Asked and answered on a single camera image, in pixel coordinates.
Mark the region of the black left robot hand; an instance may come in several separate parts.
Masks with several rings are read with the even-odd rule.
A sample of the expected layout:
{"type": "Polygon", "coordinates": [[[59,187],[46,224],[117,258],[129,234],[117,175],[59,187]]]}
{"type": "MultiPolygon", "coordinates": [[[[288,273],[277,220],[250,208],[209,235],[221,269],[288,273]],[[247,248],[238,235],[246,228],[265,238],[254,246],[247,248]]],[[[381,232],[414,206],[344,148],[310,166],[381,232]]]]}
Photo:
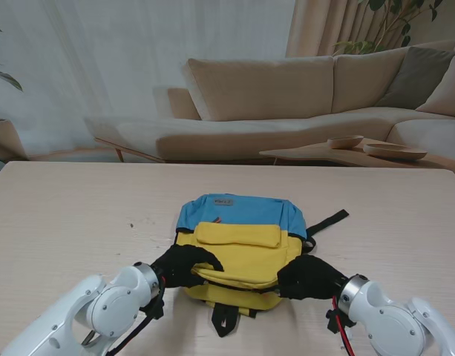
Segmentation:
{"type": "Polygon", "coordinates": [[[191,288],[204,284],[204,279],[192,272],[197,264],[207,263],[215,271],[223,266],[213,253],[194,245],[172,245],[150,267],[166,288],[191,288]]]}

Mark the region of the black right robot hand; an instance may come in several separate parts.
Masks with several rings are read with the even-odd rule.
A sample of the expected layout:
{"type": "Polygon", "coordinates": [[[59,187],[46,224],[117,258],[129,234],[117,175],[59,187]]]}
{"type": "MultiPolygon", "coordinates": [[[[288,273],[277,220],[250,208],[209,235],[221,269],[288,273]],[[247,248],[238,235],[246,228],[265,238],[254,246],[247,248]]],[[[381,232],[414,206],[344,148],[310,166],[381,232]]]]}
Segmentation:
{"type": "Polygon", "coordinates": [[[296,257],[277,276],[279,296],[291,300],[332,299],[349,280],[330,264],[308,254],[296,257]]]}

